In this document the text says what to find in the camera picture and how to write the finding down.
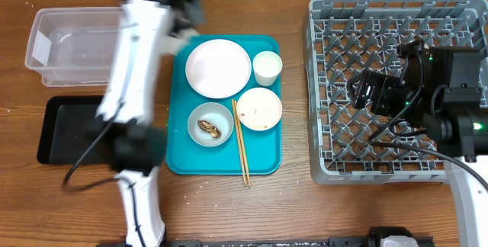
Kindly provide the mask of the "white cup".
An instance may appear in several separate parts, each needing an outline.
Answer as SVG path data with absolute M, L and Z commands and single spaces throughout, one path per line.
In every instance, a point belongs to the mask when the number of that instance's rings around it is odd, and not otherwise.
M 252 68 L 257 83 L 261 86 L 271 86 L 280 75 L 283 68 L 281 57 L 272 51 L 258 53 L 253 61 Z

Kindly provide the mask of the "pink bowl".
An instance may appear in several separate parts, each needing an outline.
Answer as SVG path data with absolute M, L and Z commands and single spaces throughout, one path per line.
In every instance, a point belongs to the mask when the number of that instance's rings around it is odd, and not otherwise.
M 254 131 L 270 130 L 281 120 L 281 99 L 267 88 L 251 88 L 237 101 L 237 115 L 244 126 Z

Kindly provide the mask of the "grey-green small bowl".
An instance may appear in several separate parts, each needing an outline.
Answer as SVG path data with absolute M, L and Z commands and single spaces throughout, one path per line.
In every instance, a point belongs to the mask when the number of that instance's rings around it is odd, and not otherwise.
M 225 143 L 234 128 L 233 115 L 222 104 L 207 102 L 197 106 L 188 118 L 188 133 L 197 144 L 215 147 Z

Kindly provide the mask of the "brown food scrap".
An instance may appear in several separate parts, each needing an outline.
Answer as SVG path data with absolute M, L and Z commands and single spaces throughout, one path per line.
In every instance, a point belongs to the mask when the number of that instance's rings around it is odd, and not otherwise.
M 205 133 L 208 133 L 214 139 L 219 139 L 221 137 L 220 130 L 216 126 L 214 126 L 212 123 L 210 123 L 209 121 L 198 120 L 197 125 L 202 131 L 204 131 Z

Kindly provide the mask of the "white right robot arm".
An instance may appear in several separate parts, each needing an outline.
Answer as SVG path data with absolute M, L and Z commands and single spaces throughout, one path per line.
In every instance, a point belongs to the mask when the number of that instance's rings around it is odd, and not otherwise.
M 396 49 L 399 76 L 364 70 L 347 81 L 356 109 L 390 121 L 368 137 L 382 148 L 402 149 L 442 159 L 454 196 L 462 246 L 487 244 L 487 110 L 480 106 L 482 57 L 467 47 L 428 47 L 421 40 Z M 401 122 L 435 142 L 435 149 L 377 138 Z

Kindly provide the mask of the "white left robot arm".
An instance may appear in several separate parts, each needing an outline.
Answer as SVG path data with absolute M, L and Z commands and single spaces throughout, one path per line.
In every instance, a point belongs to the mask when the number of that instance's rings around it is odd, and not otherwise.
M 165 134 L 153 127 L 160 59 L 176 55 L 204 19 L 200 0 L 122 0 L 109 83 L 88 127 L 95 149 L 114 172 L 123 200 L 124 246 L 163 246 L 159 169 Z

